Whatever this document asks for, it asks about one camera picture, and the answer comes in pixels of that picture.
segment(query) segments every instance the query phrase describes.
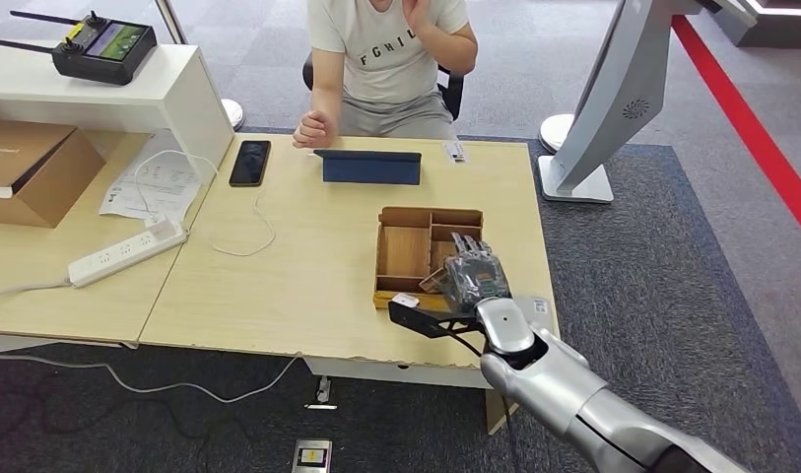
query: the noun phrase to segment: gray carpet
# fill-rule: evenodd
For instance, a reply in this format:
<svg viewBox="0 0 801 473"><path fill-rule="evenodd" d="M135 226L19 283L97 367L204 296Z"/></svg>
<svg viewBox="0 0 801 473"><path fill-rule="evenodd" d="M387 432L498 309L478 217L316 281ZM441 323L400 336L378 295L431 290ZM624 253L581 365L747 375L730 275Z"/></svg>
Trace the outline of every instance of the gray carpet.
<svg viewBox="0 0 801 473"><path fill-rule="evenodd" d="M675 154L629 145L608 172L611 206L539 200L563 337L656 418L755 472L801 473L801 415ZM30 352L229 396L285 362L154 347ZM132 395L104 372L0 363L0 472L286 472L305 437L335 441L337 472L512 471L506 434L484 433L480 391L336 379L340 410L308 412L314 387L298 363L274 389L221 406L188 390ZM587 471L524 412L514 424L525 471Z"/></svg>

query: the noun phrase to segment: person's hand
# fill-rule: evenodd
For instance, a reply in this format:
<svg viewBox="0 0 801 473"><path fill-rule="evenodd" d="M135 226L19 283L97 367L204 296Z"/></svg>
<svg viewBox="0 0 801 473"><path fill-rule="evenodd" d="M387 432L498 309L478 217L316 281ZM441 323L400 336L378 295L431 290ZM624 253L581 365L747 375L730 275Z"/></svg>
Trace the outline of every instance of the person's hand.
<svg viewBox="0 0 801 473"><path fill-rule="evenodd" d="M429 4L431 0L403 0L403 16L406 23L416 33L427 26L429 21Z"/></svg>
<svg viewBox="0 0 801 473"><path fill-rule="evenodd" d="M335 135L333 120L321 110L311 110L304 114L299 128L293 133L293 146L296 148L327 148Z"/></svg>

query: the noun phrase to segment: electrical outlet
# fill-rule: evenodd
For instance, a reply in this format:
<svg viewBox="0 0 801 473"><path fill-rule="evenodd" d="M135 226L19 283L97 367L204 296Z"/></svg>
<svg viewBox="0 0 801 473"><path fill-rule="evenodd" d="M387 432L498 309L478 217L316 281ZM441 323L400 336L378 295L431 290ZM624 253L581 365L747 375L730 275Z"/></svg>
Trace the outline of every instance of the electrical outlet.
<svg viewBox="0 0 801 473"><path fill-rule="evenodd" d="M144 232L69 264L69 280L76 288L129 268L151 256L185 243L188 235L178 222L162 221Z"/></svg>

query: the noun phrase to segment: black cable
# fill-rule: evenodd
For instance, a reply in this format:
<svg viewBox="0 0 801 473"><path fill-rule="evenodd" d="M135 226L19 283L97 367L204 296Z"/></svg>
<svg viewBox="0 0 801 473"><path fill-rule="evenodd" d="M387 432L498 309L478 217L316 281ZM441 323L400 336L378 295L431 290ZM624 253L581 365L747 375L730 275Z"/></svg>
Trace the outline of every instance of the black cable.
<svg viewBox="0 0 801 473"><path fill-rule="evenodd" d="M470 345L470 342L468 342L468 341L464 340L463 338L459 337L459 336L458 336L458 335L457 335L455 332L453 332L452 330L448 330L448 329L446 329L446 328L443 328L443 327L440 327L440 328L443 330L443 332L444 332L446 335L448 335L448 336L452 337L452 339L454 339L456 342L458 342L458 343L460 343L461 345L463 345L463 346L467 347L467 350L469 350L469 351L473 352L473 353L475 354L475 356L477 356L477 357L481 358L481 352L479 352L479 351L476 349L476 347L474 347L474 346Z"/></svg>
<svg viewBox="0 0 801 473"><path fill-rule="evenodd" d="M519 455L516 451L516 433L513 431L513 423L510 420L510 406L507 405L507 399L502 396L501 402L504 404L504 418L507 419L507 439L510 442L510 458L513 460L513 471L519 473L522 469L519 467Z"/></svg>
<svg viewBox="0 0 801 473"><path fill-rule="evenodd" d="M444 333L446 333L446 335L448 335L461 345L467 347L467 350L473 352L477 357L481 358L481 352L479 352L474 346L470 345L470 342L459 337L458 334L456 334L452 330L443 327L440 328L443 330ZM515 473L520 473L522 470L521 467L519 466L519 456L516 448L516 433L513 431L513 423L510 419L510 409L507 406L507 399L504 396L501 397L501 402L504 404L504 418L507 419L507 439L510 443L510 459L513 461L513 471Z"/></svg>
<svg viewBox="0 0 801 473"><path fill-rule="evenodd" d="M41 431L46 435L52 436L71 436L74 434L78 434L80 432L86 431L101 421L105 420L106 418L113 415L116 411L127 407L132 404L156 404L163 409L166 410L168 416L170 417L171 424L173 429L184 439L192 440L192 441L199 441L202 440L200 445L197 447L197 451L194 455L195 461L195 471L205 471L209 472L209 449L207 448L211 444L212 437L217 433L217 431L226 426L228 424L237 424L241 434L250 442L250 443L258 443L260 439L254 439L250 434L246 425L240 421L234 414L229 415L227 417L217 419L213 422L206 423L206 431L202 434L193 434L186 432L179 423L179 417L170 407L170 405L162 400L156 398L147 398L147 399L123 399L118 401L107 408L106 411L101 413L100 415L96 416L95 418L91 419L90 421L74 427L74 428L61 428L58 426L52 425L48 418L48 410L46 409L46 399L43 393L40 392L41 386L47 381L49 378L58 377L60 374L53 373L44 376L37 384L35 384L30 390L23 391L23 390L16 390L16 389L9 389L6 391L0 391L0 397L4 396L20 396L27 399L27 406L23 409L20 416L14 421L9 423L8 427L3 429L0 432L0 440L4 439L5 437L13 434L16 432L22 424L29 420L31 413L34 407L39 409L39 416L40 416L40 428Z"/></svg>

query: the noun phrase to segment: power cord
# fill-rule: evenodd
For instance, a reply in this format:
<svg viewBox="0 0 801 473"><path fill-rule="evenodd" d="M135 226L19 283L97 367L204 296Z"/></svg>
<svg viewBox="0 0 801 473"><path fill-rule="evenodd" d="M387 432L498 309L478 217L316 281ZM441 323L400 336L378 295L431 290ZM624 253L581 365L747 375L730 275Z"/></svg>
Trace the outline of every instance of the power cord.
<svg viewBox="0 0 801 473"><path fill-rule="evenodd" d="M55 283L24 284L0 291L0 298L9 294L24 293L27 291L40 291L42 289L67 288L71 286L72 283L69 282L69 278L65 278L64 280Z"/></svg>
<svg viewBox="0 0 801 473"><path fill-rule="evenodd" d="M215 165L212 164L211 161L209 161L209 160L207 160L205 158L202 158L200 156L190 155L188 153L184 153L182 151L177 151L177 150L163 150L163 151L160 151L160 152L154 154L153 156L151 156L147 160L143 161L142 163L139 164L139 166L136 167L136 170L133 171L133 183L136 185L136 191L139 193L139 198L142 199L142 203L145 205L145 211L147 211L151 215L151 217L153 217L154 219L158 219L159 216L156 213L154 213L153 210L151 210L150 205L148 205L148 199L146 199L145 198L145 194L142 193L142 188L139 186L139 171L142 169L142 167L144 165L146 165L150 161L156 159L159 156L162 156L162 155L165 155L165 154L168 154L168 153L175 153L175 154L182 155L182 156L184 156L186 158L189 158L189 159L202 161L202 162L206 163L206 165L208 165L209 168L211 168L215 172L215 175L220 175L220 172L215 167ZM266 217L264 217L263 212L261 212L261 209L258 207L258 202L260 201L260 199L261 199L261 191L259 190L258 193L255 195L255 200L252 202L252 211L255 212L255 214L258 215L258 217L261 219L261 221L264 223L264 225L266 225L266 227L269 229L269 233L270 233L269 239L266 242L264 242L263 244L261 244L260 246L258 246L257 248L252 249L250 251L235 251L235 250L231 250L231 249L225 249L225 248L222 248L222 247L214 244L212 242L211 235L209 235L207 237L207 240L209 242L209 245L215 251L219 251L221 253L228 254L228 255L231 255L231 256L251 256L253 254L256 254L256 253L259 253L259 252L263 251L264 249L269 247L273 243L273 241L275 241L275 236L276 236L275 229L273 228L272 224L269 223L269 221L266 219Z"/></svg>
<svg viewBox="0 0 801 473"><path fill-rule="evenodd" d="M28 355L0 355L0 360L2 360L2 361L35 362L35 363L42 363L44 365L50 365L50 366L53 366L53 367L69 368L69 369L77 369L77 370L90 370L90 369L93 369L93 368L104 368L104 369L107 369L110 372L110 375L112 375L113 379L115 379L115 381L121 387L127 389L130 392L135 392L137 394L151 394L151 393L154 393L154 392L168 391L170 389L175 389L175 388L183 387L183 386L184 387L192 387L194 389L202 391L204 394L208 395L212 399L214 399L214 400L216 400L216 401L218 401L220 403L223 403L223 404L232 404L234 402L246 399L249 396L254 396L255 394L258 394L259 392L264 392L267 389L271 388L272 386L274 386L279 381L279 379L281 379L284 376L284 374L287 372L287 370L289 370L290 367L293 365L293 363L295 363L296 360L298 360L299 358L301 358L301 353L297 353L290 360L290 362L287 363L286 366L284 366L284 369L281 370L281 372L278 374L278 376L276 376L275 379L273 379L272 382L270 382L266 386L258 388L258 389L255 389L253 391L249 391L249 392L247 392L245 394L241 394L240 396L234 397L232 399L224 399L223 397L218 396L217 394L215 394L212 391L206 389L205 387L200 386L198 384L191 383L191 382L178 382L178 383L175 383L175 384L169 384L167 386L152 387L152 388L147 388L147 389L133 387L133 386L127 384L126 382L122 381L121 378L118 376L118 374L115 372L115 370L110 365L108 365L107 363L71 364L71 363L55 362L55 361L52 361L52 360L47 360L46 358L32 357L32 356L28 356Z"/></svg>
<svg viewBox="0 0 801 473"><path fill-rule="evenodd" d="M170 417L171 424L173 425L174 430L184 439L198 441L202 440L202 443L197 447L195 454L194 454L194 466L195 471L205 471L209 472L209 450L208 446L211 444L211 440L214 435L218 432L218 430L224 426L229 424L235 424L239 427L241 434L250 442L250 443L258 443L260 439L255 439L253 436L249 434L246 425L235 415L231 414L227 417L223 417L217 419L213 422L206 423L206 431L203 434L193 434L187 432L179 422L179 416L171 408L170 404L167 401L158 398L146 398L146 399L123 399L119 402L116 402L112 406L110 406L104 413L91 419L90 421L74 427L74 428L60 428L53 426L48 419L47 416L47 409L44 396L40 393L40 387L50 378L59 376L58 373L52 373L44 376L38 383L35 384L31 392L25 392L24 390L16 390L16 389L9 389L5 391L0 391L0 397L6 396L13 396L13 397L23 397L28 400L27 406L22 410L20 416L9 425L0 431L0 440L4 439L5 437L9 436L10 434L14 433L23 423L25 423L30 415L32 414L33 406L36 404L39 406L40 409L40 427L41 430L47 435L53 436L70 436L74 434L78 434L85 430L88 430L98 423L103 421L104 419L113 415L116 411L121 410L128 405L144 405L144 404L153 404L158 407L163 408Z"/></svg>
<svg viewBox="0 0 801 473"><path fill-rule="evenodd" d="M464 340L463 338L459 337L458 334L453 332L452 330L448 330L446 328L440 327L443 332L448 335L450 338L455 340L456 342L460 343L461 345L465 346L467 350L473 352L473 354L479 358L481 358L481 352L474 346L470 345L470 342ZM507 440L510 443L510 459L513 462L513 471L515 473L520 473L522 471L521 466L519 465L519 455L517 451L516 445L516 433L513 431L513 422L510 419L510 408L507 405L507 399L502 396L501 403L504 406L504 418L507 421Z"/></svg>

